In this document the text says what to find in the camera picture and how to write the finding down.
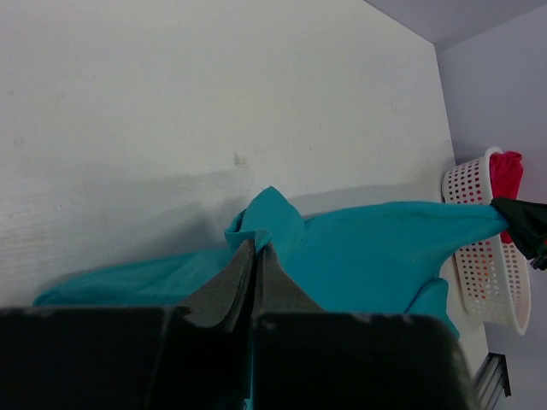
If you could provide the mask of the teal t-shirt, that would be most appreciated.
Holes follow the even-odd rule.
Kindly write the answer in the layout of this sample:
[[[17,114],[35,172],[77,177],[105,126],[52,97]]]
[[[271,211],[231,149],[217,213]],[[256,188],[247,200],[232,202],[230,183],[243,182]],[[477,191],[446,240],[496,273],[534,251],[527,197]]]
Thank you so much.
[[[175,303],[217,276],[245,240],[272,246],[288,277],[330,313],[423,314],[449,322],[442,265],[507,227],[490,205],[390,202],[305,219],[267,188],[225,232],[224,249],[104,268],[39,295],[38,306]]]

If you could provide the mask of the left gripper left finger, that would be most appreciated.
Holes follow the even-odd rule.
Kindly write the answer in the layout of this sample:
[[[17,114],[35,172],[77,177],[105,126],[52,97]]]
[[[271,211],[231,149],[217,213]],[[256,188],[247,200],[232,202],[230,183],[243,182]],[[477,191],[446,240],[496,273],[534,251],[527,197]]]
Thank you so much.
[[[256,251],[184,300],[1,312],[4,409],[241,409],[250,395]]]

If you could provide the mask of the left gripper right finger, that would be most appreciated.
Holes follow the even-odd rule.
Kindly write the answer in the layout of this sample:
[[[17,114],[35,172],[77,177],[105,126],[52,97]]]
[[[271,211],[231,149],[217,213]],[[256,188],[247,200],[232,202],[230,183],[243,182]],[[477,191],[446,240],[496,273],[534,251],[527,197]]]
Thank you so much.
[[[423,315],[328,313],[272,246],[256,266],[255,409],[476,409],[462,350]]]

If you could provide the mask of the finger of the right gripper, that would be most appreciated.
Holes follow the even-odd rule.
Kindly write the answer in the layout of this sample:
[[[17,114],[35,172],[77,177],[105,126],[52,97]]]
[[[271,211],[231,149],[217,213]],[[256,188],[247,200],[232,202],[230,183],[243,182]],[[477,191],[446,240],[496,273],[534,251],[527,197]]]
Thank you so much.
[[[534,269],[545,271],[546,205],[507,198],[495,198],[491,205],[507,221],[507,232],[516,248],[531,262]]]

